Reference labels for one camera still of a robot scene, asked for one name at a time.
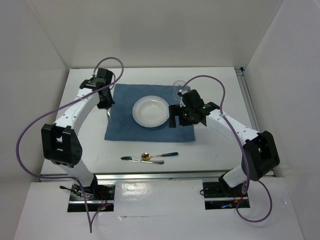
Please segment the silver fork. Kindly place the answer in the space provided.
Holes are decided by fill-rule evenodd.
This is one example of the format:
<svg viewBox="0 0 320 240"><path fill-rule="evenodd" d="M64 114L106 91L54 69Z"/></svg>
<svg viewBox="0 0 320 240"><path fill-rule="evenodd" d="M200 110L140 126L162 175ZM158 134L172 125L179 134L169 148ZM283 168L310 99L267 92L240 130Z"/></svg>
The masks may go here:
<svg viewBox="0 0 320 240"><path fill-rule="evenodd" d="M111 122L111 112L110 112L110 108L106 109L106 116L107 116L107 121L110 123L110 122Z"/></svg>

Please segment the blue cloth napkin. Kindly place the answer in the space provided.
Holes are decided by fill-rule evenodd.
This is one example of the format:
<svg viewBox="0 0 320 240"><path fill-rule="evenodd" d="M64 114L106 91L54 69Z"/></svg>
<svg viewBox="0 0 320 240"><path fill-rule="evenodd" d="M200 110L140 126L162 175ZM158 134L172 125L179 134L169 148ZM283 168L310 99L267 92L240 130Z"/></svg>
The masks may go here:
<svg viewBox="0 0 320 240"><path fill-rule="evenodd" d="M185 143L195 141L192 125L169 127L169 119L157 127L143 127L133 118L134 104L142 97L158 96L169 105L177 105L172 85L116 84L113 91L113 104L110 122L107 124L105 140L159 143Z"/></svg>

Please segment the white bowl plate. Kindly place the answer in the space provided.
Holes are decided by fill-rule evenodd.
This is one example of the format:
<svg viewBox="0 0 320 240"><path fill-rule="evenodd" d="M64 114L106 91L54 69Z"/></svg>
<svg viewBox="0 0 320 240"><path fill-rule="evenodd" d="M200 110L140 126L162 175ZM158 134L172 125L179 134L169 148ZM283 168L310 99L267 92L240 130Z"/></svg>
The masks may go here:
<svg viewBox="0 0 320 240"><path fill-rule="evenodd" d="M142 127L159 127L170 117L169 104L159 96L144 96L133 105L132 117Z"/></svg>

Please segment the clear drinking glass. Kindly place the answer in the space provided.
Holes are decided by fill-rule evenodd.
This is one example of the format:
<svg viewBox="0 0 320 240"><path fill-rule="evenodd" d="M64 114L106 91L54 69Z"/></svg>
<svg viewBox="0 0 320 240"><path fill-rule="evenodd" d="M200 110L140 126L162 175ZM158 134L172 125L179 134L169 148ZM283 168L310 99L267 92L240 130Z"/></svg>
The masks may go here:
<svg viewBox="0 0 320 240"><path fill-rule="evenodd" d="M188 91L188 85L183 80L177 80L173 83L173 96L175 100L180 100L181 95Z"/></svg>

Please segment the gold spoon green handle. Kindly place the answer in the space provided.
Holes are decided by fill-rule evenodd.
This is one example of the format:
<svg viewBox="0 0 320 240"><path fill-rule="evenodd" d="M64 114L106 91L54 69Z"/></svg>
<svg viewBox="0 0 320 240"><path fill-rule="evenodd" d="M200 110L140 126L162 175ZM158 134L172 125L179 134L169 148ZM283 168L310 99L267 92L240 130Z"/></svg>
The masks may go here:
<svg viewBox="0 0 320 240"><path fill-rule="evenodd" d="M178 155L179 155L178 152L163 153L163 154L159 154L159 155L150 155L149 153L143 153L141 155L141 159L143 161L150 161L152 158L175 157Z"/></svg>

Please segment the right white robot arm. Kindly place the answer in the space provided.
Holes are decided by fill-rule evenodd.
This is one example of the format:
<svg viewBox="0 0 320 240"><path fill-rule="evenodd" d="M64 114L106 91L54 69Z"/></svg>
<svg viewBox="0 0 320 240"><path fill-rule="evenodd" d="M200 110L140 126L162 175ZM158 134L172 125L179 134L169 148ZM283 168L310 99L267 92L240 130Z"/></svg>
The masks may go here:
<svg viewBox="0 0 320 240"><path fill-rule="evenodd" d="M195 89L179 90L177 96L180 103L168 107L170 128L201 123L235 141L240 148L240 165L218 179L218 190L223 196L230 196L239 185L260 180L280 164L274 137L270 132L259 132L238 122L228 116L221 105L205 103Z"/></svg>

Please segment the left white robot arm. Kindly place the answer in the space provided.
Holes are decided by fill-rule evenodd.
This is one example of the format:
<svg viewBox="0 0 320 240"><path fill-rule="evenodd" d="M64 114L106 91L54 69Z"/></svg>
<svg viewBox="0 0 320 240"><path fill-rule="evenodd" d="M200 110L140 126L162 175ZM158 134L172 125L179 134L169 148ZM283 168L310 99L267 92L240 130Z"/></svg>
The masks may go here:
<svg viewBox="0 0 320 240"><path fill-rule="evenodd" d="M82 186L80 192L88 200L97 197L98 180L82 160L83 148L78 133L94 107L108 110L115 103L108 87L113 77L112 71L99 68L97 74L79 86L74 99L76 103L67 107L54 123L44 124L41 128L44 158L74 177L74 183Z"/></svg>

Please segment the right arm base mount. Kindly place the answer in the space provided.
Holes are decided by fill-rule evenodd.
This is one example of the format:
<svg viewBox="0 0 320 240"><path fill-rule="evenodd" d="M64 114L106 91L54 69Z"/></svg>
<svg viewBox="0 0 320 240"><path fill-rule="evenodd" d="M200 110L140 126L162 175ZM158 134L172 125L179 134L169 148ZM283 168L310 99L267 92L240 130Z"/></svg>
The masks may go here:
<svg viewBox="0 0 320 240"><path fill-rule="evenodd" d="M230 210L238 208L250 208L248 194L242 193L242 184L224 189L217 177L204 177L199 194L204 198L206 210Z"/></svg>

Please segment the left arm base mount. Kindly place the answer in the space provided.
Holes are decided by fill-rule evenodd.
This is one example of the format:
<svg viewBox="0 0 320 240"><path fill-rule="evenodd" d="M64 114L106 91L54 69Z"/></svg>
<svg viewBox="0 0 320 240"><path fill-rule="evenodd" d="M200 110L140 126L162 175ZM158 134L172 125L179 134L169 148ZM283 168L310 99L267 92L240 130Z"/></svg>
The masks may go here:
<svg viewBox="0 0 320 240"><path fill-rule="evenodd" d="M60 185L61 190L69 191L68 201L68 213L80 213L85 212L84 195L80 187L73 184L71 187ZM101 210L102 212L113 212L114 211L114 199L115 199L115 184L99 185L97 188L97 194L93 195L86 192L86 200L89 212L96 212Z"/></svg>

